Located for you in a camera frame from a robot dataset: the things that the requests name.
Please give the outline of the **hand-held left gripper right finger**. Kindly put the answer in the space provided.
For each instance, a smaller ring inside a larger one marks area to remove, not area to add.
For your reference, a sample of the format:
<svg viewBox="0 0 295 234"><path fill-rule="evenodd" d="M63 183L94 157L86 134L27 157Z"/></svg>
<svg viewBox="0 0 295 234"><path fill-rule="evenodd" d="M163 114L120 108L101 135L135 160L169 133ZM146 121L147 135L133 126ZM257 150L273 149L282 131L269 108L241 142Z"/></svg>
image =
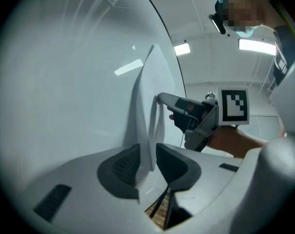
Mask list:
<svg viewBox="0 0 295 234"><path fill-rule="evenodd" d="M157 166L169 188L169 203L164 229L193 217L208 206L229 184L242 159L217 156L156 145Z"/></svg>

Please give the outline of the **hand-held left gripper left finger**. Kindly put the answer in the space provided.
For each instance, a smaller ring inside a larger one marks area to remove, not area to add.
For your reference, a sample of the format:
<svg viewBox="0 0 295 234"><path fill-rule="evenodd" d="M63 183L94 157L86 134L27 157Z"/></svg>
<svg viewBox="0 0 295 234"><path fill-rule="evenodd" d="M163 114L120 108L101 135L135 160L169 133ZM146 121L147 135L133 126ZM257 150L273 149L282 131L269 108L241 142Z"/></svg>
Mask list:
<svg viewBox="0 0 295 234"><path fill-rule="evenodd" d="M27 187L25 219L42 234L150 234L139 165L138 144L70 160Z"/></svg>

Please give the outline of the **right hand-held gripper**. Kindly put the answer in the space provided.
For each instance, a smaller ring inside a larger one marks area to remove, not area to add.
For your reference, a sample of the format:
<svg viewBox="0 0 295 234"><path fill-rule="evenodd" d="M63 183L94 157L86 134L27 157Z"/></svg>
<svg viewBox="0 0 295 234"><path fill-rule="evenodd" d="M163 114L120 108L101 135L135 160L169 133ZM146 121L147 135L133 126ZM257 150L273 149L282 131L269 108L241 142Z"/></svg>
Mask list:
<svg viewBox="0 0 295 234"><path fill-rule="evenodd" d="M160 93L158 101L173 111L174 124L184 134L184 148L201 152L222 126L249 123L249 95L245 87L217 89L202 102Z"/></svg>

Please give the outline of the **person's right hand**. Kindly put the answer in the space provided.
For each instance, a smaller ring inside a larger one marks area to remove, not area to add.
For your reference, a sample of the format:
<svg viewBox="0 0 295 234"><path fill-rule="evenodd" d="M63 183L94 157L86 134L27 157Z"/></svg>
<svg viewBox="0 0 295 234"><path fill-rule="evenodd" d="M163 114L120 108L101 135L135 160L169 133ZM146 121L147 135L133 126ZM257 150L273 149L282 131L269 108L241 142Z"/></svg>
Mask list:
<svg viewBox="0 0 295 234"><path fill-rule="evenodd" d="M233 126L222 126L209 137L208 147L234 154L234 140L237 137L238 130Z"/></svg>

